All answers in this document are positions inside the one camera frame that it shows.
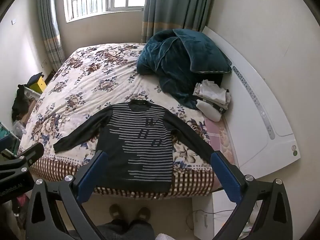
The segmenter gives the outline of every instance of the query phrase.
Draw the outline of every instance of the cable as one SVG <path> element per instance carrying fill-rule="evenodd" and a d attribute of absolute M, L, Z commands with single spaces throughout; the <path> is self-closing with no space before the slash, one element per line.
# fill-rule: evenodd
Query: cable
<path fill-rule="evenodd" d="M 206 214 L 218 214 L 218 213 L 221 213 L 221 212 L 226 212 L 226 211 L 233 211 L 234 209 L 227 209 L 227 210 L 221 210 L 221 211 L 218 211 L 218 212 L 206 212 L 206 211 L 203 211 L 202 209 L 197 209 L 197 210 L 194 210 L 194 211 L 192 211 L 192 212 L 190 212 L 187 216 L 186 216 L 186 225 L 187 225 L 187 227 L 190 229 L 190 230 L 194 230 L 194 228 L 191 228 L 189 225 L 188 225 L 188 221 L 187 221 L 187 219 L 188 219 L 188 217 L 190 216 L 190 215 L 192 215 L 194 212 L 198 212 L 198 211 L 202 211 L 203 213 L 206 213 Z"/>

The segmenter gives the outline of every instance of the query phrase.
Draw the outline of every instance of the person's feet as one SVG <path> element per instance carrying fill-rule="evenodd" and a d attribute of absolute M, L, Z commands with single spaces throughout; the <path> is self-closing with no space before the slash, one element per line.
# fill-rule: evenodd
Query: person's feet
<path fill-rule="evenodd" d="M 123 212 L 117 204 L 113 204 L 109 207 L 109 213 L 112 219 L 124 220 Z"/>
<path fill-rule="evenodd" d="M 136 219 L 148 222 L 151 217 L 151 211 L 147 207 L 143 207 L 139 210 Z"/>

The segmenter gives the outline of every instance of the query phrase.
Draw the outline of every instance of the clothes pile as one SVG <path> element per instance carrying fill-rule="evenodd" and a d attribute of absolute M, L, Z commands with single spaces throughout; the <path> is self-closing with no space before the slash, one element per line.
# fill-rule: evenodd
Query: clothes pile
<path fill-rule="evenodd" d="M 220 121 L 231 101 L 228 89 L 220 88 L 214 81 L 209 80 L 197 83 L 193 95 L 200 98 L 197 100 L 197 108 L 214 122 Z"/>
<path fill-rule="evenodd" d="M 157 75 L 162 91 L 191 109 L 197 109 L 197 98 L 192 96 L 197 83 L 208 79 L 220 85 L 223 73 L 231 71 L 225 55 L 209 37 L 187 29 L 156 33 L 137 62 L 138 74 Z"/>

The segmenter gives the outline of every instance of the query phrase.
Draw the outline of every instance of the teal curtain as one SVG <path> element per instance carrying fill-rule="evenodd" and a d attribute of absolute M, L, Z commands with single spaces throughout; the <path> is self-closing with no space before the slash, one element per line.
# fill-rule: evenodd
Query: teal curtain
<path fill-rule="evenodd" d="M 54 0 L 38 0 L 38 13 L 45 48 L 54 71 L 65 61 Z"/>
<path fill-rule="evenodd" d="M 211 0 L 146 0 L 141 42 L 167 29 L 202 31 Z"/>

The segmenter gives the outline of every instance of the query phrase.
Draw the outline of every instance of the sweater sleeve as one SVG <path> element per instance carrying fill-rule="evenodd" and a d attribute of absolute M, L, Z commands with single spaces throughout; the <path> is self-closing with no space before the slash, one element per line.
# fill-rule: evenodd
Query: sweater sleeve
<path fill-rule="evenodd" d="M 90 140 L 99 128 L 107 124 L 112 116 L 112 106 L 108 106 L 91 116 L 68 136 L 57 141 L 53 148 L 55 153 L 67 151 Z"/>
<path fill-rule="evenodd" d="M 214 150 L 187 123 L 169 110 L 166 110 L 164 125 L 177 136 L 179 141 L 198 154 L 207 163 L 210 163 L 210 157 Z"/>

